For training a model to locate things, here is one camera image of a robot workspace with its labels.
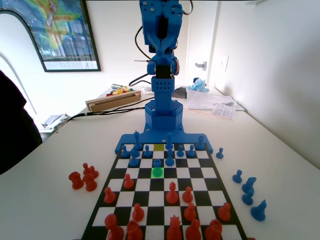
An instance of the chess square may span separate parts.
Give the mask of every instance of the chess square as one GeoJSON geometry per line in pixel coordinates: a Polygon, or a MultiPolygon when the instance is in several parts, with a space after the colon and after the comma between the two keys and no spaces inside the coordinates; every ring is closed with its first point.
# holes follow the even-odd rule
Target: chess square
{"type": "Polygon", "coordinates": [[[223,206],[227,202],[222,191],[208,191],[212,206],[223,206]]]}
{"type": "Polygon", "coordinates": [[[161,226],[146,226],[145,239],[148,240],[163,240],[165,236],[165,227],[161,226]]]}
{"type": "Polygon", "coordinates": [[[149,191],[150,190],[150,179],[138,178],[136,180],[135,191],[149,191]]]}
{"type": "Polygon", "coordinates": [[[117,207],[132,207],[134,201],[135,192],[134,191],[121,191],[119,194],[117,207]]]}
{"type": "Polygon", "coordinates": [[[165,205],[164,195],[165,193],[163,191],[150,191],[148,206],[163,207],[165,205]]]}
{"type": "Polygon", "coordinates": [[[180,206],[165,206],[164,207],[164,225],[170,225],[170,218],[173,216],[179,217],[180,225],[182,225],[181,221],[181,209],[180,206]]]}
{"type": "Polygon", "coordinates": [[[197,206],[200,225],[210,225],[212,219],[216,219],[214,208],[212,206],[197,206]]]}
{"type": "Polygon", "coordinates": [[[113,214],[115,212],[115,207],[99,207],[98,212],[95,215],[95,219],[93,221],[92,226],[106,226],[105,219],[109,214],[113,214]]]}
{"type": "Polygon", "coordinates": [[[189,168],[178,167],[176,169],[176,175],[178,179],[189,179],[190,178],[189,168]]]}

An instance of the red pawn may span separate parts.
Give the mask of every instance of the red pawn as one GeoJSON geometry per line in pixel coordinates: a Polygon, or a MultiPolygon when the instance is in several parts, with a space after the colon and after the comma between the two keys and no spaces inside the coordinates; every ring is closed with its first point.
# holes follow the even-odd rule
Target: red pawn
{"type": "Polygon", "coordinates": [[[185,231],[186,240],[201,240],[199,228],[200,222],[197,219],[193,219],[191,226],[189,226],[185,231]]]}
{"type": "Polygon", "coordinates": [[[95,170],[94,166],[89,167],[89,170],[95,179],[99,176],[99,172],[97,170],[95,170]]]}
{"type": "Polygon", "coordinates": [[[179,195],[176,193],[176,184],[172,181],[169,185],[170,191],[168,191],[165,195],[165,199],[170,204],[175,204],[179,200],[179,195]]]}
{"type": "Polygon", "coordinates": [[[122,227],[117,226],[116,215],[109,214],[105,220],[104,224],[108,230],[110,230],[108,240],[122,240],[124,238],[124,230],[122,227]]]}
{"type": "Polygon", "coordinates": [[[88,192],[92,192],[93,190],[95,190],[97,188],[97,182],[95,182],[95,178],[94,178],[94,176],[92,176],[91,173],[86,174],[83,177],[83,181],[85,182],[85,189],[88,192]]]}
{"type": "Polygon", "coordinates": [[[191,193],[191,187],[187,186],[185,188],[185,192],[182,194],[182,199],[185,203],[191,203],[192,200],[194,199],[194,196],[192,196],[192,193],[191,193]]]}
{"type": "Polygon", "coordinates": [[[218,209],[218,216],[223,221],[229,221],[231,219],[230,213],[231,206],[229,203],[225,202],[222,207],[218,209]]]}
{"type": "Polygon", "coordinates": [[[69,180],[72,181],[72,188],[73,189],[80,189],[85,184],[84,181],[81,179],[80,173],[74,171],[69,175],[69,180]]]}
{"type": "Polygon", "coordinates": [[[134,181],[130,178],[130,174],[127,173],[126,175],[124,175],[125,181],[123,183],[123,186],[126,189],[130,189],[134,186],[134,181]]]}
{"type": "Polygon", "coordinates": [[[116,200],[116,194],[113,191],[111,191],[110,187],[106,187],[104,192],[105,192],[104,202],[106,204],[112,204],[116,200]]]}
{"type": "Polygon", "coordinates": [[[144,219],[145,211],[140,207],[139,203],[136,203],[134,205],[134,211],[132,213],[133,220],[140,222],[142,219],[144,219]]]}
{"type": "Polygon", "coordinates": [[[126,226],[127,240],[142,240],[143,233],[139,224],[135,220],[131,220],[126,226]]]}

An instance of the dark clothing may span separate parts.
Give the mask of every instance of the dark clothing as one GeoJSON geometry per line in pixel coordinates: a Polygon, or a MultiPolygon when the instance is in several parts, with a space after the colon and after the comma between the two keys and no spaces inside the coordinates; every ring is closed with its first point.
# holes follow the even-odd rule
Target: dark clothing
{"type": "Polygon", "coordinates": [[[16,85],[0,71],[0,103],[3,107],[0,117],[0,174],[19,163],[42,143],[33,119],[24,109],[26,102],[16,85]]]}

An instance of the blue pawn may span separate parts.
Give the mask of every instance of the blue pawn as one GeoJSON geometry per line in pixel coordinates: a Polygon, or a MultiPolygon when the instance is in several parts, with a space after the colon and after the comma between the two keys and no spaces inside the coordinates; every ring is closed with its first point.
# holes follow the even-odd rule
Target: blue pawn
{"type": "Polygon", "coordinates": [[[144,152],[143,155],[144,155],[146,158],[150,158],[150,157],[151,157],[152,152],[149,151],[149,146],[148,146],[148,145],[145,146],[145,152],[144,152]]]}
{"type": "Polygon", "coordinates": [[[237,184],[241,183],[242,182],[241,174],[242,174],[241,170],[236,171],[236,174],[232,176],[232,180],[235,181],[237,184]]]}
{"type": "Polygon", "coordinates": [[[220,148],[219,148],[219,152],[216,153],[215,156],[216,156],[218,159],[223,159],[223,158],[224,158],[224,155],[222,154],[223,150],[224,150],[224,149],[223,149],[222,147],[220,147],[220,148]]]}
{"type": "Polygon", "coordinates": [[[122,153],[121,153],[121,157],[123,158],[127,158],[129,157],[130,152],[127,151],[127,147],[125,145],[122,146],[122,153]]]}
{"type": "Polygon", "coordinates": [[[168,151],[168,158],[165,160],[165,164],[167,165],[167,166],[173,166],[174,164],[175,164],[175,160],[172,158],[172,154],[173,154],[173,152],[172,152],[172,150],[170,149],[169,151],[168,151]]]}
{"type": "Polygon", "coordinates": [[[196,152],[194,151],[195,146],[190,145],[190,150],[188,151],[188,156],[190,158],[193,158],[196,155],[196,152]]]}
{"type": "Polygon", "coordinates": [[[174,145],[173,145],[172,142],[171,142],[171,136],[172,136],[171,132],[168,132],[167,136],[168,136],[168,142],[166,143],[165,148],[166,148],[167,150],[173,149],[173,148],[174,148],[174,145]]]}
{"type": "Polygon", "coordinates": [[[254,203],[254,200],[252,199],[253,195],[254,195],[254,191],[252,189],[248,190],[247,194],[242,195],[242,201],[247,205],[253,204],[254,203]]]}
{"type": "Polygon", "coordinates": [[[247,194],[249,190],[254,191],[254,183],[256,182],[257,178],[252,176],[249,177],[245,184],[242,185],[242,190],[247,194]]]}
{"type": "Polygon", "coordinates": [[[199,136],[198,137],[198,143],[195,145],[195,148],[197,150],[204,150],[205,149],[204,137],[203,136],[199,136]]]}
{"type": "Polygon", "coordinates": [[[266,200],[263,200],[260,205],[253,206],[251,208],[251,215],[258,221],[263,221],[266,219],[265,209],[267,207],[266,200]]]}
{"type": "Polygon", "coordinates": [[[183,151],[183,149],[184,149],[184,146],[180,145],[179,146],[179,151],[176,152],[176,155],[178,157],[183,157],[185,155],[185,152],[183,151]]]}

